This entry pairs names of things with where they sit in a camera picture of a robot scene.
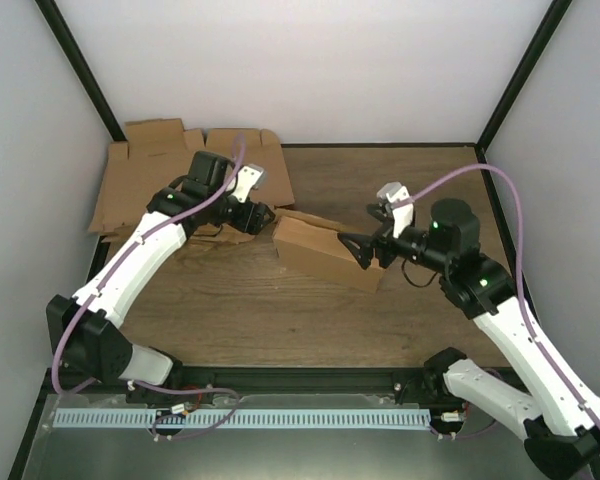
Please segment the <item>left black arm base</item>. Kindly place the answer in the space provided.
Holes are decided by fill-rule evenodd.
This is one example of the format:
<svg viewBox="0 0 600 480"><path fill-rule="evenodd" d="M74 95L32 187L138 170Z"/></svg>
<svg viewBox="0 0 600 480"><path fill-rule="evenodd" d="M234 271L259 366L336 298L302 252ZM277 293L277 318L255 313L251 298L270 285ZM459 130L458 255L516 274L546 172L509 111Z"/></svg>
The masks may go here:
<svg viewBox="0 0 600 480"><path fill-rule="evenodd" d="M169 390L194 390L212 388L216 380L213 370L206 367L180 366L174 367L170 376L160 388ZM144 404L150 407L167 407L182 402L208 404L213 399L212 393L198 395L174 395L160 393L145 387L136 386L126 393L127 404Z"/></svg>

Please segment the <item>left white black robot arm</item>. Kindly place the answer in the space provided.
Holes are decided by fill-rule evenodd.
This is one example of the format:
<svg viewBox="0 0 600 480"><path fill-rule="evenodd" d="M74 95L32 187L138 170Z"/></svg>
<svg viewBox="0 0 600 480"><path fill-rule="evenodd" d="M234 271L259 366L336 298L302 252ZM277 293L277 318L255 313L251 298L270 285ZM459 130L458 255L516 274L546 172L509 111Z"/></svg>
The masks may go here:
<svg viewBox="0 0 600 480"><path fill-rule="evenodd" d="M164 404L183 395L185 381L172 371L175 359L132 343L121 327L154 274L200 227L228 225L257 235L273 221L272 210L250 198L265 177L265 170L245 163L242 154L195 153L188 173L151 198L133 233L102 270L72 296L51 299L46 317L56 390L59 368L66 364L101 383L149 385Z"/></svg>

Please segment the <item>brown cardboard box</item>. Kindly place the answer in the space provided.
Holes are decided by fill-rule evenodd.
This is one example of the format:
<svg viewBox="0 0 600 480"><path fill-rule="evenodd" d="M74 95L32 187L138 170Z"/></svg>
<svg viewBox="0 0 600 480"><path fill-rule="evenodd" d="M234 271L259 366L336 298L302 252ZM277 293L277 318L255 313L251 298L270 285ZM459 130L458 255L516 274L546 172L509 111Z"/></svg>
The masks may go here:
<svg viewBox="0 0 600 480"><path fill-rule="evenodd" d="M320 280L375 293L384 270L374 260L362 269L337 234L352 227L301 211L277 209L272 239L280 262Z"/></svg>

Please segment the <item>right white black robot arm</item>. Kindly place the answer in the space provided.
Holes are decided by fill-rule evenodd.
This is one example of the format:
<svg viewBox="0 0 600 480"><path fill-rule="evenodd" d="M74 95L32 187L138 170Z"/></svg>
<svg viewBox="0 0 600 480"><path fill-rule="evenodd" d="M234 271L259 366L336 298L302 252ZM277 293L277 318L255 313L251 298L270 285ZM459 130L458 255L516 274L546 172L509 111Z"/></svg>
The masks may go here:
<svg viewBox="0 0 600 480"><path fill-rule="evenodd" d="M600 456L600 397L566 364L512 276L482 253L480 221L459 199L431 208L428 229L415 226L411 206L370 204L382 225L371 235L341 233L339 241L362 269L396 258L439 277L446 299L498 347L524 391L491 376L462 352L448 348L425 364L427 396L438 403L458 397L472 403L522 440L534 465L549 479L569 479Z"/></svg>

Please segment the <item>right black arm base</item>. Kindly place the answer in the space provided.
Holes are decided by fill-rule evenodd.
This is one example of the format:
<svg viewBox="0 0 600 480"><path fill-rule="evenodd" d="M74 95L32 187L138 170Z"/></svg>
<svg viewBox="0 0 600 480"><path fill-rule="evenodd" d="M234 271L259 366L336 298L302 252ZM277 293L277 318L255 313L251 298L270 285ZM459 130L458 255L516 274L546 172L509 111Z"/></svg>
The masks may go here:
<svg viewBox="0 0 600 480"><path fill-rule="evenodd" d="M420 368L402 369L392 374L396 404L455 405L461 399L454 396L445 384L443 375L450 367L466 360L462 351L448 347L427 359Z"/></svg>

